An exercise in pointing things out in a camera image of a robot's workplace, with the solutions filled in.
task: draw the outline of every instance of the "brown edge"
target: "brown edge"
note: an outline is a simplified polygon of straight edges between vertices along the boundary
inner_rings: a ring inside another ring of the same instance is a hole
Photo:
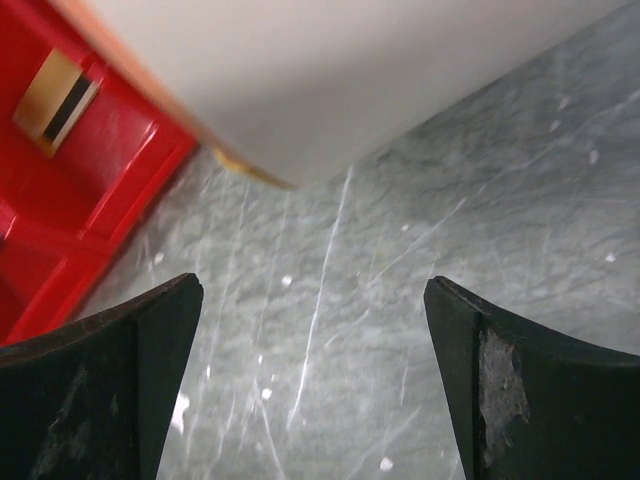
[[[251,165],[213,134],[208,127],[169,93],[149,69],[138,61],[137,57],[111,33],[83,0],[49,1],[129,83],[196,138],[209,146],[222,166],[281,189],[297,188],[295,185],[291,185]]]

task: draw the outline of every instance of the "black stripe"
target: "black stripe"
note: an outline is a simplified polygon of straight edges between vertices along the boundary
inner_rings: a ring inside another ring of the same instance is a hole
[[[78,80],[76,80],[76,83],[71,87],[71,91],[69,91],[67,98],[64,99],[62,105],[60,105],[60,108],[49,122],[49,125],[44,129],[42,136],[46,140],[53,143],[90,86],[91,82],[89,79],[84,75],[80,75]]]

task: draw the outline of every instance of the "blurry white object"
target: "blurry white object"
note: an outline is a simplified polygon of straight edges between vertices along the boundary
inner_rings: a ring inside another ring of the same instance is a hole
[[[295,186],[336,174],[626,3],[52,1],[204,143]]]

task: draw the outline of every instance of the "red tray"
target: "red tray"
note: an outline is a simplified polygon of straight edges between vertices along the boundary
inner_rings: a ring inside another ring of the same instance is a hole
[[[98,86],[53,155],[16,126],[56,49]],[[0,0],[0,345],[63,324],[194,139],[43,0]]]

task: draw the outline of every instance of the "gray marble surface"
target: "gray marble surface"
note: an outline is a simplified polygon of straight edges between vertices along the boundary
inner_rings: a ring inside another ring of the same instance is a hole
[[[198,154],[87,312],[185,271],[206,298],[160,479],[461,479],[427,279],[640,353],[640,3],[324,185]]]

